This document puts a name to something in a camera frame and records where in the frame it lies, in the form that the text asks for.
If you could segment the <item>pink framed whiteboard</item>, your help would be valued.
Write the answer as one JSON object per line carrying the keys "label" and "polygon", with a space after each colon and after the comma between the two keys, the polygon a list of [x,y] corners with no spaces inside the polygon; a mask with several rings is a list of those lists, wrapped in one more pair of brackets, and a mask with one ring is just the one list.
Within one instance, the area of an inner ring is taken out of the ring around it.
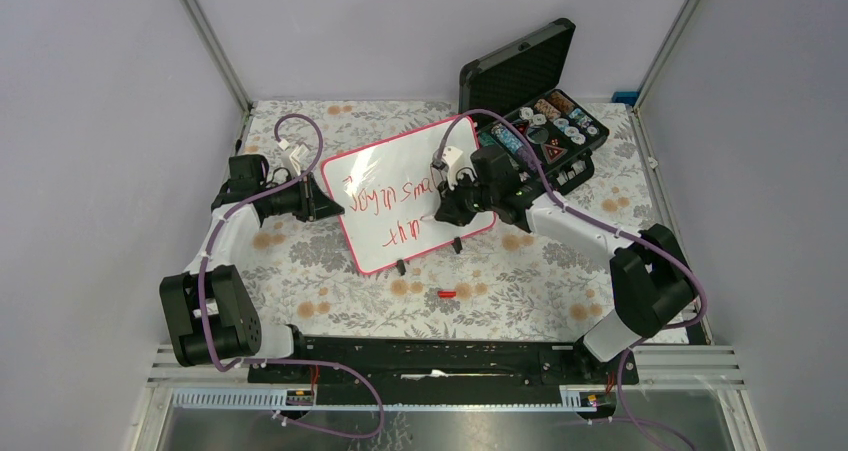
{"label": "pink framed whiteboard", "polygon": [[344,207],[340,224],[357,271],[370,275],[492,228],[492,212],[464,227],[424,222],[439,205],[431,168],[445,133],[446,146],[470,155],[479,148],[472,120],[451,117],[325,160],[321,174],[329,196]]}

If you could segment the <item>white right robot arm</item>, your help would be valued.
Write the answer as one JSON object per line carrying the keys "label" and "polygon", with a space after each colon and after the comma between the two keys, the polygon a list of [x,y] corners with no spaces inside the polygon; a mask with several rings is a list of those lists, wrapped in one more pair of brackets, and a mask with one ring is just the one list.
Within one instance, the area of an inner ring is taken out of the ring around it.
{"label": "white right robot arm", "polygon": [[504,224],[569,245],[609,272],[614,308],[578,340],[575,373],[597,383],[613,358],[669,325],[698,292],[673,233],[632,231],[568,205],[544,182],[522,180],[496,146],[471,154],[445,146],[431,164],[442,175],[436,222],[465,226],[493,213]]}

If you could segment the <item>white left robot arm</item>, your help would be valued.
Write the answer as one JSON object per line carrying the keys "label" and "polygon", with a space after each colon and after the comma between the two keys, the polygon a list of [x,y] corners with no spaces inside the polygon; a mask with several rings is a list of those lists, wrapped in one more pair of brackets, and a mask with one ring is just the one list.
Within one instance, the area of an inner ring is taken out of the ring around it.
{"label": "white left robot arm", "polygon": [[286,174],[285,189],[268,180],[268,160],[255,154],[229,159],[229,178],[211,205],[212,222],[201,249],[184,271],[165,277],[159,287],[171,344],[183,367],[211,365],[202,324],[207,313],[219,359],[256,355],[262,328],[238,271],[250,240],[269,217],[290,214],[301,222],[340,216],[341,205],[325,194],[308,173]]}

